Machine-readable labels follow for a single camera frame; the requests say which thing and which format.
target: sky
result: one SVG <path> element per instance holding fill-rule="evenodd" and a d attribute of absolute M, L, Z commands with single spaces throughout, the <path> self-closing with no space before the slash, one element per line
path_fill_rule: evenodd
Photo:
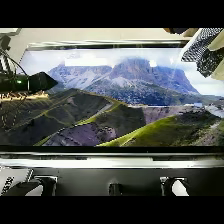
<path fill-rule="evenodd" d="M 26 51 L 20 62 L 28 75 L 48 72 L 60 63 L 66 66 L 109 65 L 114 67 L 126 58 L 140 57 L 150 61 L 152 67 L 165 66 L 182 69 L 191 85 L 203 95 L 224 97 L 224 81 L 205 78 L 194 62 L 179 60 L 181 48 L 115 48 Z"/>

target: metal surface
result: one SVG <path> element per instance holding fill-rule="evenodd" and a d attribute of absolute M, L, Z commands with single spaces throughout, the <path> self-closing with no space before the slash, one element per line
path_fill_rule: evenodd
<path fill-rule="evenodd" d="M 86 160 L 0 159 L 0 166 L 29 168 L 215 168 L 224 167 L 224 161 L 153 161 L 150 158 L 88 158 Z"/>

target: screen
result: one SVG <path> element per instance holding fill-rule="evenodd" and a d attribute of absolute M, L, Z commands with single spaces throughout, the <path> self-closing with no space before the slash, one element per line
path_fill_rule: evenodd
<path fill-rule="evenodd" d="M 3 118 L 14 125 L 1 131 L 0 143 L 222 146 L 224 82 L 203 77 L 195 63 L 181 62 L 180 51 L 25 51 L 20 65 L 26 73 L 44 71 L 58 85 L 28 97 L 18 111 Z M 2 108 L 13 103 L 18 104 L 3 102 Z"/>

